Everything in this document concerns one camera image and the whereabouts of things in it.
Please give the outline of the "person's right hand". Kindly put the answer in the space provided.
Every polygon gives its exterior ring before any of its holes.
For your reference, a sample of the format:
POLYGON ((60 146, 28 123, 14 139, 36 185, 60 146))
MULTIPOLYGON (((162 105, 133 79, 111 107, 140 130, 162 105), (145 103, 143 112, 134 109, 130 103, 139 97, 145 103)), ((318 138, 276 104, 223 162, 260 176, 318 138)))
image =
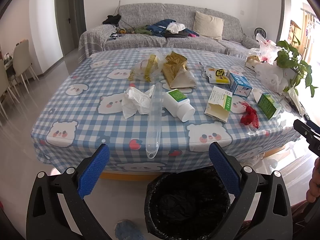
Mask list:
POLYGON ((310 203, 316 201, 319 197, 319 184, 320 184, 320 174, 318 171, 319 168, 319 158, 315 161, 315 166, 312 171, 312 177, 309 181, 309 189, 306 193, 306 200, 310 203))

